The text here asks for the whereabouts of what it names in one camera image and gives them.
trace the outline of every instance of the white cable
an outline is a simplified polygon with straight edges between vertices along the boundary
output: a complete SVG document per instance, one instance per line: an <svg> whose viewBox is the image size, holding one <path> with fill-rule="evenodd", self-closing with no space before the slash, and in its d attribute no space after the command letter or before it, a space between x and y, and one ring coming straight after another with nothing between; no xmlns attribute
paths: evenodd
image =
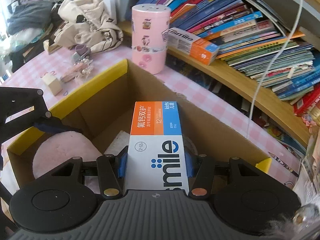
<svg viewBox="0 0 320 240"><path fill-rule="evenodd" d="M299 4L299 9L298 9L298 13L297 13L297 16L296 16L296 20L294 22L294 25L292 27L292 30L286 40L286 42L283 44L281 50L273 57L273 59L270 61L268 67L266 68L265 72L263 73L263 76L262 78L260 79L260 82L259 82L259 85L254 93L254 96L252 98L252 103L251 103L251 107L250 107L250 115L249 115L249 120L248 120L248 128L247 128L247 136L246 138L248 139L249 138L249 130L250 130L250 121L252 119L252 114L253 114L253 107L254 107L254 103L256 101L256 98L257 98L257 95L258 95L258 92L260 90L260 87L261 87L261 84L264 80L264 78L266 77L269 69L271 68L272 64L276 61L276 59L281 55L281 53L284 51L284 49L287 47L289 41L291 40L294 32L296 31L297 29L297 26L298 26L298 23L299 23L299 20L300 20L300 16L301 16L301 12L302 12L302 8L303 8L303 0L300 0L300 4Z"/></svg>

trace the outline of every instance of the pink lid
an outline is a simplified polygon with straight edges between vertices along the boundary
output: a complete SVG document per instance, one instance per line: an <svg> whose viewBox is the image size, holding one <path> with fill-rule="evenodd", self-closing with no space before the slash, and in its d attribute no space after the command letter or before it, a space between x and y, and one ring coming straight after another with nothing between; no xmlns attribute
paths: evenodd
<svg viewBox="0 0 320 240"><path fill-rule="evenodd" d="M163 18L170 17L171 9L163 4L143 3L132 7L132 16Z"/></svg>

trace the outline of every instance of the pink cylinder container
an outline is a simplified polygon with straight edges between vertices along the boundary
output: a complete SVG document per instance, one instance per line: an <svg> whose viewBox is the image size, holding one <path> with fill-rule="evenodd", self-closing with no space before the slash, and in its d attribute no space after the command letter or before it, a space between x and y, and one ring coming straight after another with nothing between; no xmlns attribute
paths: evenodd
<svg viewBox="0 0 320 240"><path fill-rule="evenodd" d="M132 60L152 74L164 68L170 12L162 4L132 7Z"/></svg>

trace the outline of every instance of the blue label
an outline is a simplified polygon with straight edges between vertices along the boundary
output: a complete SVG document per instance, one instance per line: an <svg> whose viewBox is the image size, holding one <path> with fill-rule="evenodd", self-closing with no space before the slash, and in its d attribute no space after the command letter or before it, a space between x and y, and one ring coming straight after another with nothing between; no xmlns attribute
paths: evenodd
<svg viewBox="0 0 320 240"><path fill-rule="evenodd" d="M178 105L175 101L162 102L163 110L163 134L182 135Z"/></svg>

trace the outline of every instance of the small wooden block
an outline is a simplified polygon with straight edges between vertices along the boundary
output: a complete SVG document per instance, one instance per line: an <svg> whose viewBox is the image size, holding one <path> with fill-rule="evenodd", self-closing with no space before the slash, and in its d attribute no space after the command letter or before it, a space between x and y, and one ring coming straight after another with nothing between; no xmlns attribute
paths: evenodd
<svg viewBox="0 0 320 240"><path fill-rule="evenodd" d="M60 45L54 43L51 46L49 46L49 40L45 40L43 42L43 47L44 50L50 55L52 53L54 53L55 51L57 51L58 49L62 48Z"/></svg>
<svg viewBox="0 0 320 240"><path fill-rule="evenodd" d="M48 86L54 96L56 96L62 90L61 81L50 73L44 75L42 80Z"/></svg>

